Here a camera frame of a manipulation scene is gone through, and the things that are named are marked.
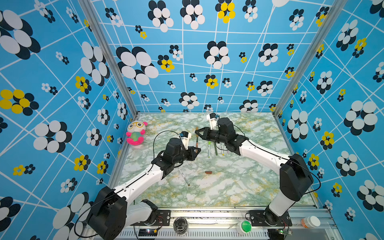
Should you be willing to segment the dark green pen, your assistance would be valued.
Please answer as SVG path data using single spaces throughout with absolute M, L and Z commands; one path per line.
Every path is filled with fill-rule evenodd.
M 216 143 L 214 143 L 214 149 L 215 149 L 216 156 L 218 156 L 218 149 L 217 149 Z

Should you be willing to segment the white pen yellow end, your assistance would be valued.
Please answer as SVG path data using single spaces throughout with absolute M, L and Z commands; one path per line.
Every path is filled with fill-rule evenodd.
M 224 145 L 223 145 L 223 143 L 221 143 L 221 153 L 222 153 L 223 156 L 225 155 L 225 150 L 224 150 Z

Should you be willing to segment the white pen light green end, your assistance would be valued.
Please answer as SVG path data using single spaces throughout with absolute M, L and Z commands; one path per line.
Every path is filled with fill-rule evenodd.
M 210 158 L 211 157 L 211 142 L 209 141 L 208 142 L 208 158 Z

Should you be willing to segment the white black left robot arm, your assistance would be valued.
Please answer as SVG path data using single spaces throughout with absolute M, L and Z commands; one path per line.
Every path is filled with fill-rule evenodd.
M 158 207 L 154 203 L 142 200 L 134 205 L 133 202 L 149 187 L 169 175 L 176 166 L 196 159 L 201 148 L 189 146 L 188 143 L 187 138 L 171 138 L 165 150 L 155 155 L 143 172 L 113 189 L 105 187 L 100 190 L 88 210 L 87 224 L 103 240 L 113 240 L 127 226 L 160 221 Z

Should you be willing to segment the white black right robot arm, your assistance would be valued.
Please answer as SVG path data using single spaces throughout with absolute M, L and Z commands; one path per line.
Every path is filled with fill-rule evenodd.
M 279 176 L 280 190 L 264 211 L 265 222 L 270 226 L 277 225 L 314 183 L 303 157 L 281 154 L 256 144 L 244 133 L 238 134 L 237 126 L 229 118 L 208 118 L 210 126 L 195 130 L 197 136 L 215 144 L 224 144 L 228 151 L 255 160 Z

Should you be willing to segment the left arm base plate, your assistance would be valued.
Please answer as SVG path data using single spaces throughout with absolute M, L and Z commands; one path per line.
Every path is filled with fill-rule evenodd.
M 154 210 L 149 218 L 145 221 L 137 222 L 132 224 L 131 226 L 169 226 L 171 219 L 171 211 L 170 210 Z

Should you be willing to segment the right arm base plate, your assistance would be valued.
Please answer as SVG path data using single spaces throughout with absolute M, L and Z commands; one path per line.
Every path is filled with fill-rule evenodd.
M 272 212 L 264 210 L 251 210 L 245 214 L 246 220 L 251 222 L 253 227 L 291 227 L 292 220 L 288 212 L 278 217 Z

